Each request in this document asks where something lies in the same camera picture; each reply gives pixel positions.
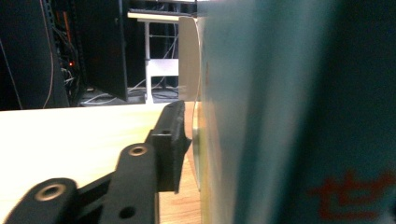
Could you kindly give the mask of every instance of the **teal panel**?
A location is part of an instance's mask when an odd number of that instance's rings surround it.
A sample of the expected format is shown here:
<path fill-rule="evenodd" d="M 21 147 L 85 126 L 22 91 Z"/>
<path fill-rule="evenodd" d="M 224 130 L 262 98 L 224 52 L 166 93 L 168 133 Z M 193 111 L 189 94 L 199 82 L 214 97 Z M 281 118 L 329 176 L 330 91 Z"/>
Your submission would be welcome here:
<path fill-rule="evenodd" d="M 208 222 L 390 220 L 394 5 L 198 2 Z M 330 207 L 318 193 L 326 181 L 345 187 L 331 191 Z M 372 192 L 362 183 L 375 181 L 385 187 L 364 204 Z M 339 204 L 338 193 L 349 191 Z"/>

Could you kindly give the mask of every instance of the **computer tower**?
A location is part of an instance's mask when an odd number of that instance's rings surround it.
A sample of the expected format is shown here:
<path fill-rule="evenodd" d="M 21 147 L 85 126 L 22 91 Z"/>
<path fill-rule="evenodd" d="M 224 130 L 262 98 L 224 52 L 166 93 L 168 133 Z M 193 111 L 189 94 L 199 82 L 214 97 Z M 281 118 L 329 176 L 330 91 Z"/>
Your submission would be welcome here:
<path fill-rule="evenodd" d="M 0 3 L 3 109 L 69 106 L 49 3 Z"/>

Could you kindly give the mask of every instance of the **desk surface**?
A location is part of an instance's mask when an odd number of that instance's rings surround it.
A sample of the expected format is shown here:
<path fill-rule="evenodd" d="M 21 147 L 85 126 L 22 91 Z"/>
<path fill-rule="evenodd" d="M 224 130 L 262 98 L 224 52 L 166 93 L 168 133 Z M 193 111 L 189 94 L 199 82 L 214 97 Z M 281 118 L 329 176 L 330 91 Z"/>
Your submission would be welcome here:
<path fill-rule="evenodd" d="M 0 221 L 32 186 L 53 177 L 79 187 L 114 170 L 125 147 L 144 142 L 164 105 L 118 105 L 0 112 Z M 191 116 L 187 110 L 186 118 Z M 180 193 L 160 193 L 161 223 L 200 223 L 188 157 Z"/>

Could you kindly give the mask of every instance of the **hole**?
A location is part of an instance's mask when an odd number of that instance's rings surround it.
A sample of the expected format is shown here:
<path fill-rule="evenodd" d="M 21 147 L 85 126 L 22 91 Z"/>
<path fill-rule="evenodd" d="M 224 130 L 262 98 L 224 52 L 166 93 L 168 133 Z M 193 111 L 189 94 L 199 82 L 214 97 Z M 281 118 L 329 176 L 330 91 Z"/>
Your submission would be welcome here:
<path fill-rule="evenodd" d="M 136 212 L 136 211 L 135 211 L 134 208 L 131 207 L 131 206 L 129 206 L 129 207 L 124 207 L 124 208 L 120 211 L 119 216 L 120 216 L 120 218 L 122 218 L 122 219 L 130 218 L 130 217 L 133 217 L 133 216 L 134 216 L 135 212 Z"/>
<path fill-rule="evenodd" d="M 141 147 L 134 148 L 135 154 L 142 153 L 142 152 L 143 152 L 143 148 L 141 148 Z"/>
<path fill-rule="evenodd" d="M 35 199 L 38 201 L 49 201 L 59 197 L 66 191 L 66 186 L 63 184 L 52 184 L 41 189 L 36 195 Z"/>
<path fill-rule="evenodd" d="M 51 197 L 51 196 L 55 195 L 58 192 L 58 190 L 60 190 L 58 186 L 50 187 L 49 189 L 44 190 L 43 196 Z"/>
<path fill-rule="evenodd" d="M 131 156 L 141 156 L 148 151 L 146 147 L 134 147 L 129 150 Z"/>

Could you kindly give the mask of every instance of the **white shelf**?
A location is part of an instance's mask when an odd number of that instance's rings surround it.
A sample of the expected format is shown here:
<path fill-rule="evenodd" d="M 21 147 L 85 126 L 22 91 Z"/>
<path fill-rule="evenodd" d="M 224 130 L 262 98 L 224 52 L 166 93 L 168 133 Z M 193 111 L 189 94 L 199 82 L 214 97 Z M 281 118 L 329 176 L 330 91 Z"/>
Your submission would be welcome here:
<path fill-rule="evenodd" d="M 178 59 L 150 59 L 146 67 L 148 77 L 177 77 Z"/>
<path fill-rule="evenodd" d="M 128 18 L 134 18 L 143 22 L 157 22 L 157 23 L 178 23 L 179 16 L 156 15 L 128 12 Z"/>

